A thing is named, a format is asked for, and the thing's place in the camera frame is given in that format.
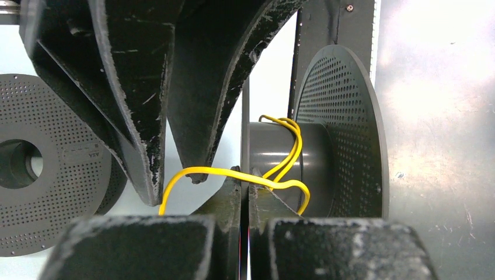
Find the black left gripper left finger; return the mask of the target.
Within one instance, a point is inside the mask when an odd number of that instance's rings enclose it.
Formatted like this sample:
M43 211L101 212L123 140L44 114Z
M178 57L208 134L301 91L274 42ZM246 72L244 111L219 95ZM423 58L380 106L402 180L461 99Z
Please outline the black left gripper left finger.
M40 279L239 279L241 183L228 177L190 215L74 220Z

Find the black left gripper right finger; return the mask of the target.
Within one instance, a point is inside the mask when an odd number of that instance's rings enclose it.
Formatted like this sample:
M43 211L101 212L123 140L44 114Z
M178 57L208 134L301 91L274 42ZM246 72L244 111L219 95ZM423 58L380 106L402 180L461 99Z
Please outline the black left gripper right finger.
M303 218L266 186L250 183L253 279L437 279L410 226L379 218Z

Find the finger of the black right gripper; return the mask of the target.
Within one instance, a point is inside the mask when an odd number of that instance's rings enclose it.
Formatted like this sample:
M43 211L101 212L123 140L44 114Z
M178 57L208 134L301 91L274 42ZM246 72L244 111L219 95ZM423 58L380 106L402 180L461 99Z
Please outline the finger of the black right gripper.
M302 1L186 1L167 118L183 167L210 167L243 84Z
M21 1L42 80L104 142L142 202L164 184L166 108L183 1Z

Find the dark grey spool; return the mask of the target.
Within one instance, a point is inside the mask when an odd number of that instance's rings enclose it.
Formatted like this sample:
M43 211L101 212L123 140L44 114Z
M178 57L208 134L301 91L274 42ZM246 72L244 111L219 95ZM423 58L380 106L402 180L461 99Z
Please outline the dark grey spool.
M1 256L55 245L81 216L106 214L127 178L117 160L39 77L1 75Z
M349 48L328 45L312 58L295 103L302 151L287 180L311 194L304 217L385 218L386 140L369 74Z

